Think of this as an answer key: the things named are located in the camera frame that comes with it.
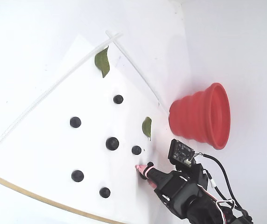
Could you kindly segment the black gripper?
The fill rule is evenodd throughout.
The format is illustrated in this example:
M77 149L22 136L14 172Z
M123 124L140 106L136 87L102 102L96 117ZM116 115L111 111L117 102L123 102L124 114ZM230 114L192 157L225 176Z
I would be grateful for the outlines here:
M202 172L194 177L184 176L181 172L162 172L152 162L136 165L135 168L155 189L159 199L171 213L180 219L187 218L193 202L204 196L200 186L207 189L208 176Z

